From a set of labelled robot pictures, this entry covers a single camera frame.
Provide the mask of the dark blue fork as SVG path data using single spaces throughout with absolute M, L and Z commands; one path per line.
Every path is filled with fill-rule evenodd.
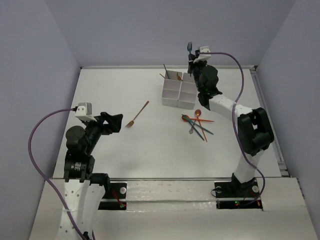
M 188 69 L 187 73 L 191 76 L 192 75 L 192 62 L 193 62 L 193 55 L 192 55 L 192 50 L 193 50 L 193 42 L 190 41 L 187 44 L 187 51 L 188 51 Z

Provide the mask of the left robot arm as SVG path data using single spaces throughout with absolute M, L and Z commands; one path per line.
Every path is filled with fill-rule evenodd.
M 64 200 L 57 240 L 92 240 L 93 222 L 102 198 L 111 191 L 107 173 L 94 173 L 92 152 L 102 135 L 119 133 L 122 114 L 101 112 L 92 116 L 84 107 L 75 113 L 85 127 L 73 126 L 65 134 L 67 152 L 64 161 Z

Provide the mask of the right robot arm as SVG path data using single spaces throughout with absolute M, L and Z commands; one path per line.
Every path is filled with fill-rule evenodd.
M 239 163 L 227 182 L 218 182 L 213 191 L 218 198 L 246 197 L 247 193 L 256 185 L 255 173 L 259 172 L 258 162 L 263 152 L 274 141 L 274 133 L 264 108 L 251 109 L 238 104 L 237 100 L 225 97 L 217 88 L 218 71 L 208 65 L 207 61 L 212 52 L 197 50 L 190 53 L 188 73 L 195 80 L 200 104 L 213 112 L 227 118 L 232 122 L 234 134 L 238 142 L 241 155 Z M 126 128 L 128 136 L 121 141 L 121 153 L 128 151 L 133 154 L 150 153 L 149 159 L 172 160 L 184 168 L 188 160 L 199 165 L 205 160 L 213 160 L 213 156 L 204 154 L 203 148 L 197 146 L 177 130 L 175 123 L 169 123 L 162 114 L 155 114 L 155 120 L 133 127 L 130 121 Z

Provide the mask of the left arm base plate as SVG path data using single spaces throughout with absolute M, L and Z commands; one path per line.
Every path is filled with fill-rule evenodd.
M 98 210 L 125 211 L 127 209 L 127 182 L 112 181 L 110 191 L 105 193 L 100 201 Z

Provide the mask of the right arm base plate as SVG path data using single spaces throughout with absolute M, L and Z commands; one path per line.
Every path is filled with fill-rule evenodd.
M 263 209 L 261 199 L 257 198 L 260 194 L 260 189 L 256 180 L 239 192 L 228 189 L 230 186 L 230 181 L 214 183 L 214 188 L 210 193 L 216 199 L 216 208 L 218 210 Z

